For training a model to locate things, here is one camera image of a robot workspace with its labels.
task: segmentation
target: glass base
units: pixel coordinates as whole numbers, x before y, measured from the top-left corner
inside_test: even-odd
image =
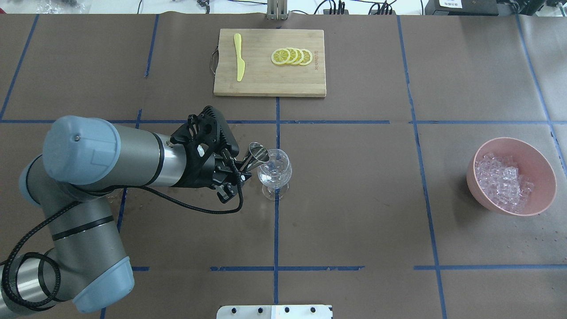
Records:
[[[278,196],[278,199],[281,200],[288,190],[289,190],[289,183],[282,186],[282,188],[270,188],[266,185],[262,185],[262,193],[264,194],[264,196],[266,196],[267,199],[271,201],[276,200],[276,194]]]

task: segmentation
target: metal jigger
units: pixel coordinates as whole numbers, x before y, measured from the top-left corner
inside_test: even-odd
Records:
[[[248,146],[248,152],[242,160],[240,171],[251,171],[256,167],[266,163],[270,159],[268,150],[260,143],[252,142]]]

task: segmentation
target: knife handle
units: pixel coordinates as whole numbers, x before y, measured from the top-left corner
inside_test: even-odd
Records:
[[[236,48],[236,57],[242,58],[240,55],[240,50],[242,48],[242,36],[240,33],[234,34],[234,47]]]

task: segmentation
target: white metal plate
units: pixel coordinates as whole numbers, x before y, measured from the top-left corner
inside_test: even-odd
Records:
[[[331,305],[222,306],[217,319],[333,319]]]

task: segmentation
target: clear plastic wrap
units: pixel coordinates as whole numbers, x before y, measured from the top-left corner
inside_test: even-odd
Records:
[[[85,14],[91,10],[92,0],[36,0],[37,13]]]

